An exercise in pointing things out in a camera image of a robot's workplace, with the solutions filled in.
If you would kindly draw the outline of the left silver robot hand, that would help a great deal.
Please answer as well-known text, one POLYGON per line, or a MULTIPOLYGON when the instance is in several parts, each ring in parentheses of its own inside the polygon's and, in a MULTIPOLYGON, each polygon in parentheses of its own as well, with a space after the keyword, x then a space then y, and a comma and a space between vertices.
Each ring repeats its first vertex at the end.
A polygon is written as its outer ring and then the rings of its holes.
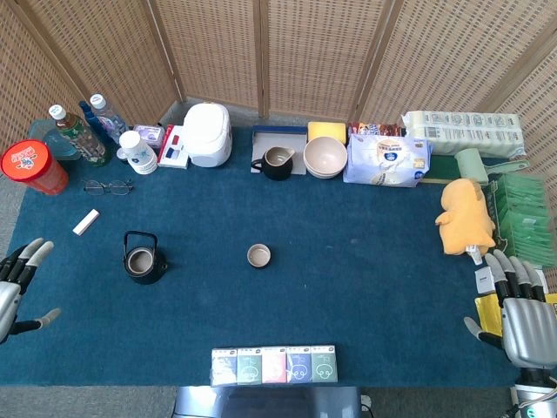
POLYGON ((43 238, 20 246, 1 260, 1 343, 11 335, 23 334, 49 326, 61 314, 56 307, 34 320, 18 321, 17 313, 23 296, 36 270, 54 248, 54 243, 43 238))

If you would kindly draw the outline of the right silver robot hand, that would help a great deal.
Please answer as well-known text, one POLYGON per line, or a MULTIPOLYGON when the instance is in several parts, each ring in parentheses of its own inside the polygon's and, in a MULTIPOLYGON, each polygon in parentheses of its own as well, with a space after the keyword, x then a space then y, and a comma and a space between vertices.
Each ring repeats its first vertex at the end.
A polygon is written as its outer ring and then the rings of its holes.
POLYGON ((556 368, 556 312, 546 301, 538 273, 526 261, 498 249, 486 253, 485 262, 494 279, 501 335, 481 329, 466 317, 468 331, 477 340, 503 350, 518 368, 556 368))

